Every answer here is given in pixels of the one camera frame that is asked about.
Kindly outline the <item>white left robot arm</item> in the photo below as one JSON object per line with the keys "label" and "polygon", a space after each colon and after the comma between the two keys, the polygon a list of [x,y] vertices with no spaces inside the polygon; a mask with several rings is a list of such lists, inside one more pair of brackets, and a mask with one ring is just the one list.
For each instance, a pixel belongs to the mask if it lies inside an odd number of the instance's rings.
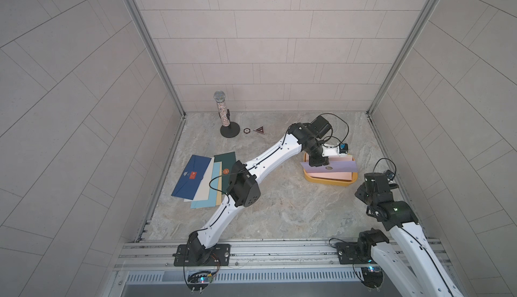
{"label": "white left robot arm", "polygon": [[286,160],[304,151],[309,156],[309,165],[320,167],[328,165],[331,156],[338,156],[338,149],[324,147],[324,136],[331,130],[330,122],[322,116],[311,123],[294,123],[274,146],[258,157],[246,163],[236,161],[229,173],[229,188],[222,204],[204,226],[188,236],[188,264],[207,262],[230,222],[260,198],[259,184]]}

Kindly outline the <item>cream white envelope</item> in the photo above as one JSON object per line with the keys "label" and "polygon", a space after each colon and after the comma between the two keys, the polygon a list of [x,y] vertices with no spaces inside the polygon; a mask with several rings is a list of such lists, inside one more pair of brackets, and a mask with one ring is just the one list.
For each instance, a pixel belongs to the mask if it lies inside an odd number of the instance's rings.
{"label": "cream white envelope", "polygon": [[203,175],[203,179],[201,180],[201,183],[197,189],[197,192],[195,193],[195,197],[192,200],[185,199],[184,200],[185,202],[208,200],[209,192],[210,192],[209,182],[212,179],[211,175],[213,172],[213,167],[214,167],[214,158],[211,159],[211,161],[207,167],[207,170],[206,170],[205,174]]}

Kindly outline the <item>light blue envelope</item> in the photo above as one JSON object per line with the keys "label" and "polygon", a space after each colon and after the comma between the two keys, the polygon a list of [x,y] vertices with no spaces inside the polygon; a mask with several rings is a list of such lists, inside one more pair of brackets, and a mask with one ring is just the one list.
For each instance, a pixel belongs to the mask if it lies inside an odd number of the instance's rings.
{"label": "light blue envelope", "polygon": [[218,176],[217,176],[218,172],[216,171],[216,168],[217,167],[215,166],[215,162],[214,162],[213,172],[211,175],[212,179],[209,182],[210,192],[209,192],[208,200],[193,201],[191,203],[191,209],[212,208],[212,207],[216,206],[217,189],[216,189],[215,180],[218,178]]}

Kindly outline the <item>pink envelope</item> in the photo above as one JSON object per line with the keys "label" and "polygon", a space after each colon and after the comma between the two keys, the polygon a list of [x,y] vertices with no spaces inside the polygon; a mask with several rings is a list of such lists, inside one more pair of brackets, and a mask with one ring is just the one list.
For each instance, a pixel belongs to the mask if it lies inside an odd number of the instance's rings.
{"label": "pink envelope", "polygon": [[352,181],[352,172],[310,172],[308,176],[312,178],[329,179],[336,181]]}

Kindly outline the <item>navy blue envelope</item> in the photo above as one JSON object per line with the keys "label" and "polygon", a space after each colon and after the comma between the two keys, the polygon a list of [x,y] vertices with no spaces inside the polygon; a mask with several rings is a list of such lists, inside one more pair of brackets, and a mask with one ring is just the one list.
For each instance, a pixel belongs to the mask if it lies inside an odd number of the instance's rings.
{"label": "navy blue envelope", "polygon": [[211,158],[192,155],[182,171],[171,196],[192,201],[195,198],[210,162]]}

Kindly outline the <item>beige tan envelope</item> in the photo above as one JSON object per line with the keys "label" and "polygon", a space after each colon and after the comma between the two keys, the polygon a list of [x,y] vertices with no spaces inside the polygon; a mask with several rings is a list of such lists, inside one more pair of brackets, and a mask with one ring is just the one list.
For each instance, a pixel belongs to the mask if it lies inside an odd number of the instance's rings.
{"label": "beige tan envelope", "polygon": [[216,205],[219,206],[221,205],[222,203],[222,163],[221,162],[216,162],[215,163],[215,166],[217,167],[216,168],[216,171],[218,172],[217,176],[218,178],[215,180],[215,184],[216,184],[216,193],[217,193],[217,198],[216,198]]}

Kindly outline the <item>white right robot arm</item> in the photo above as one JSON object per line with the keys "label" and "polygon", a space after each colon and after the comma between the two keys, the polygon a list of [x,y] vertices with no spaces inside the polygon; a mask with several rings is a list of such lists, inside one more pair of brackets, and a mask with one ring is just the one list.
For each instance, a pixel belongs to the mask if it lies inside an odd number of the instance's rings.
{"label": "white right robot arm", "polygon": [[420,221],[404,201],[395,201],[399,186],[385,173],[370,172],[355,196],[366,214],[381,223],[390,236],[371,229],[359,234],[359,257],[377,264],[401,296],[462,296],[432,250]]}

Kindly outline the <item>lavender purple envelope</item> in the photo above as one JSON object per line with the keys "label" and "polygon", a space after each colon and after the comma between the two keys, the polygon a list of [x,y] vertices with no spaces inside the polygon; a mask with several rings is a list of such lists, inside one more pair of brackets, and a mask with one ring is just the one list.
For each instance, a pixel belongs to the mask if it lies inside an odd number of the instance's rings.
{"label": "lavender purple envelope", "polygon": [[329,157],[329,163],[324,166],[311,166],[309,162],[301,163],[307,173],[329,172],[358,172],[358,166],[352,156]]}

